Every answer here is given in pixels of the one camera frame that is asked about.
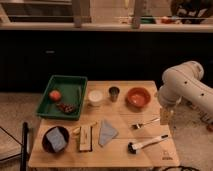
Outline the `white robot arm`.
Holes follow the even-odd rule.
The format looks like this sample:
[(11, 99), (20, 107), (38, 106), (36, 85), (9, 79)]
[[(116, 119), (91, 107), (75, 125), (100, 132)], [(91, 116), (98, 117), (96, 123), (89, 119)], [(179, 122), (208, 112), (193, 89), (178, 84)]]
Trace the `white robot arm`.
[(203, 113), (202, 121), (213, 124), (213, 88), (201, 82), (204, 69), (199, 62), (187, 61), (166, 69), (162, 74), (163, 85), (157, 92), (162, 106), (160, 123), (167, 125), (174, 114), (174, 107), (182, 98), (190, 101)]

